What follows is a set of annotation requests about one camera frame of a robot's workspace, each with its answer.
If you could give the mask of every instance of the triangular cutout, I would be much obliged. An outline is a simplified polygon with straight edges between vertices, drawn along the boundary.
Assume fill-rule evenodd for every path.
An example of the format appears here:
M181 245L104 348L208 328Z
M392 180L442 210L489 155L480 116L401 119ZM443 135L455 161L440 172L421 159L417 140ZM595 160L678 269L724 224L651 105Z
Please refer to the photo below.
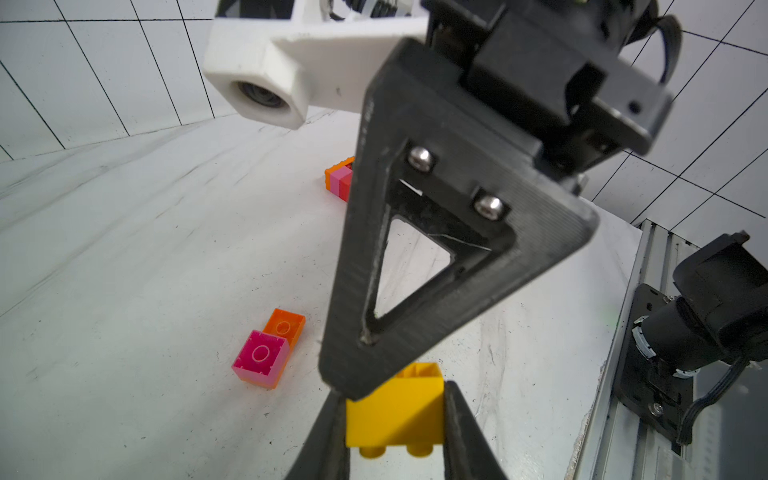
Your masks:
M388 313L451 263L450 253L410 224L394 219L389 226L381 280L373 312Z

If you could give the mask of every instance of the black mounting plate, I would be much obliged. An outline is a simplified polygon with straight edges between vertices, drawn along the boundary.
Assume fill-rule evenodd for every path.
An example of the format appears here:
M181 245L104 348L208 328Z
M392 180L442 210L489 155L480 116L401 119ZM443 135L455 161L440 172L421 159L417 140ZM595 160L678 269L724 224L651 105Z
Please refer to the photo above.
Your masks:
M589 205L534 165L541 142L472 97L462 75L403 39L368 88L319 359L323 380L347 398L370 394L597 229ZM435 156L428 174L409 166L414 146ZM478 214L473 202L481 194L508 207L503 218ZM452 262L378 317L393 218L429 235Z
M643 283L634 291L614 379L614 394L629 410L674 442L683 415L694 399L694 379L674 377L674 371L666 363L655 357L646 359L632 335L637 319L666 304L664 294L650 285ZM654 403L664 409L659 416L650 410Z

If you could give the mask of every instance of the metal screw head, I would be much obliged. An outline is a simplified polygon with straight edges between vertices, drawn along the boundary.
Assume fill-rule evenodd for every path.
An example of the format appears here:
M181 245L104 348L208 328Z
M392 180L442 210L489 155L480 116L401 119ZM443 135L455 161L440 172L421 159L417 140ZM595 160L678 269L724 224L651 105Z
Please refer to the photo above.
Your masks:
M483 195L475 201L475 210L481 216L491 221L496 221L504 213L504 204L493 195Z
M651 403L648 406L648 409L650 410L650 413L652 413L654 417L660 417L664 414L664 407L661 406L660 403Z
M414 147L408 153L408 163L416 170L428 173L435 165L435 158L424 147Z

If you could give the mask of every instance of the lego stud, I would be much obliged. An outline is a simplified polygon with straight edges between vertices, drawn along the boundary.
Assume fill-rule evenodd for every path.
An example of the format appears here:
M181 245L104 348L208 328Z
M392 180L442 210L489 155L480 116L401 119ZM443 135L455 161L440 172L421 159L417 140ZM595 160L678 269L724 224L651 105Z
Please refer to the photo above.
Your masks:
M363 458L378 458L384 455L386 447L360 447L360 456Z
M432 444L429 443L416 443L413 445L407 445L406 450L408 453L415 457L428 457L432 453Z
M408 153L408 163L411 167L426 174L435 165L435 158L424 147L414 147Z
M275 328L275 331L278 333L278 335L285 335L288 333L288 330L290 330L290 324L288 322L280 322Z
M494 197L493 195L482 195L475 201L475 211L479 213L481 217L495 222L502 218L504 204L499 198Z
M250 354L250 358L252 358L254 362L263 362L268 356L270 356L270 348L266 345L259 345L253 349L253 353Z

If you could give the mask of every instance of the lego brick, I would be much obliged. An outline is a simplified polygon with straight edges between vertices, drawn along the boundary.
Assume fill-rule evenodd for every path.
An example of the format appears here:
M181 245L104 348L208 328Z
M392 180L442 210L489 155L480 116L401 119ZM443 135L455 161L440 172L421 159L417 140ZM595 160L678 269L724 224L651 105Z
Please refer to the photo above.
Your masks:
M426 456L443 443L443 382L436 363L413 363L358 402L346 401L346 446L375 458L388 445Z
M331 193L339 196L339 182L344 178L352 174L352 169L349 167L343 167L336 170L331 174Z
M296 346L296 342L299 341L301 331L304 330L304 315L298 313L287 312L276 308L272 312L270 321L266 323L264 327L264 333L270 335L279 336L288 340L288 346L293 351L293 347Z
M288 340L254 330L232 364L232 370L244 382L273 389L280 381L289 355Z
M326 168L326 190L331 190L331 174L335 172L336 170L339 170L343 167L351 167L352 162L355 161L354 157L349 157L344 161L340 161L338 164L333 165L331 168Z
M352 171L345 175L344 178L339 180L339 198L349 201L349 187L352 185Z

